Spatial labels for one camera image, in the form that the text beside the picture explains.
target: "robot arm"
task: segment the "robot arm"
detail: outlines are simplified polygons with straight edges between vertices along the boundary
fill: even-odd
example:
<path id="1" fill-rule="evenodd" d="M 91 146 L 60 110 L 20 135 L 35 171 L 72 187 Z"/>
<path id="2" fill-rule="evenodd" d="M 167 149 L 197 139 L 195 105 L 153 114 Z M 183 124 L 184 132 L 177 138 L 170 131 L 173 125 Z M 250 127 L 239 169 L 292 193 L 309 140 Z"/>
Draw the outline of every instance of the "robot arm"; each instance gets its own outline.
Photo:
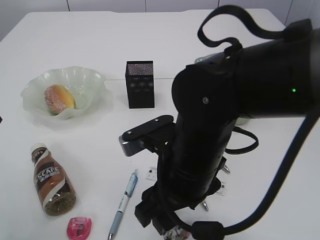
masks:
<path id="1" fill-rule="evenodd" d="M 218 14 L 239 18 L 254 35 L 274 39 L 247 48 L 234 37 L 209 40 L 203 26 Z M 146 227 L 152 220 L 163 235 L 175 225 L 195 239 L 223 239 L 256 223 L 268 210 L 284 182 L 305 138 L 319 117 L 320 29 L 309 20 L 285 30 L 261 29 L 242 8 L 222 6 L 202 23 L 199 39 L 208 47 L 228 42 L 224 52 L 186 66 L 174 79 L 172 99 L 178 111 L 126 131 L 121 145 L 132 155 L 144 148 L 159 155 L 158 181 L 142 195 L 135 215 Z M 182 222 L 175 210 L 194 209 L 220 188 L 216 178 L 238 117 L 275 118 L 306 116 L 257 210 L 230 227 L 219 222 Z"/>

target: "white bowl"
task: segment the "white bowl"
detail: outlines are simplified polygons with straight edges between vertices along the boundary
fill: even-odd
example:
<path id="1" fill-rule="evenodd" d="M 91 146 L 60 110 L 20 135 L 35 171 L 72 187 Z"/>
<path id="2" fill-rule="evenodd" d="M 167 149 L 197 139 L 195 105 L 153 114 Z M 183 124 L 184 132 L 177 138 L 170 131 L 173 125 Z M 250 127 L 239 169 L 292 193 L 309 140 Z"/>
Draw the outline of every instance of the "white bowl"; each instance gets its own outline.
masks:
<path id="1" fill-rule="evenodd" d="M 34 114 L 61 120 L 81 116 L 105 91 L 105 80 L 102 74 L 84 67 L 51 69 L 25 86 L 21 92 L 23 108 Z M 60 114 L 49 111 L 45 101 L 45 90 L 54 84 L 63 85 L 69 89 L 75 100 L 75 108 L 67 108 Z"/>

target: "black speaker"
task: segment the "black speaker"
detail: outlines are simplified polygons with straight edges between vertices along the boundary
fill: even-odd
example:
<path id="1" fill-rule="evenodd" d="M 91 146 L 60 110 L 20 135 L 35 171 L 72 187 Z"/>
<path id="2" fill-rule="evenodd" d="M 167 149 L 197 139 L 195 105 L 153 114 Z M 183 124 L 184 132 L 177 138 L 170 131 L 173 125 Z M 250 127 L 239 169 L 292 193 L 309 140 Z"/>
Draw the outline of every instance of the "black speaker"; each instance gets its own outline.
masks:
<path id="1" fill-rule="evenodd" d="M 127 61 L 125 84 L 130 109 L 155 107 L 153 61 Z"/>

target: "bottle cap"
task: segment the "bottle cap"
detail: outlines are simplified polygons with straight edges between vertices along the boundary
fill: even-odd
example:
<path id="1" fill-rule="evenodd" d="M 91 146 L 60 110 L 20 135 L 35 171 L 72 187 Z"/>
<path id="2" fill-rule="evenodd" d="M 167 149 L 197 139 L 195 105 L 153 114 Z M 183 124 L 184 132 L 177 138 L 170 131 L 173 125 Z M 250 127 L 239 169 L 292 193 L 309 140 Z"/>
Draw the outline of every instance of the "bottle cap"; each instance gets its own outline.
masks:
<path id="1" fill-rule="evenodd" d="M 91 218 L 84 216 L 71 218 L 66 229 L 66 234 L 70 240 L 86 240 L 90 234 L 91 225 Z"/>
<path id="2" fill-rule="evenodd" d="M 34 145 L 30 148 L 31 153 L 33 153 L 34 150 L 36 150 L 36 149 L 38 149 L 38 148 L 47 148 L 47 146 L 46 146 L 44 143 L 42 143 L 42 142 L 38 142 L 38 143 L 34 144 Z"/>

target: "blue pen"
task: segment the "blue pen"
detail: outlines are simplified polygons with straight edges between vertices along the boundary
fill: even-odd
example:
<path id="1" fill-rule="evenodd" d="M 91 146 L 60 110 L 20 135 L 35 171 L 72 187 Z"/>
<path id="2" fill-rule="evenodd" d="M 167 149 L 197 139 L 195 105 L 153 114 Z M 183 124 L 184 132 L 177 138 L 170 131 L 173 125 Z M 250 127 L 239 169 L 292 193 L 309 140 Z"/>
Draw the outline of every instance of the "blue pen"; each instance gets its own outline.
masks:
<path id="1" fill-rule="evenodd" d="M 132 193 L 134 192 L 136 184 L 138 182 L 137 173 L 138 173 L 138 170 L 136 169 L 131 174 L 128 185 L 126 186 L 125 192 L 124 192 L 123 197 L 120 202 L 120 205 L 119 205 L 118 210 L 116 211 L 115 217 L 113 219 L 113 223 L 112 223 L 112 226 L 109 231 L 108 240 L 114 239 L 114 237 L 118 231 L 121 219 L 122 219 L 124 212 L 126 210 L 126 207 L 128 205 L 129 198 L 131 198 Z"/>

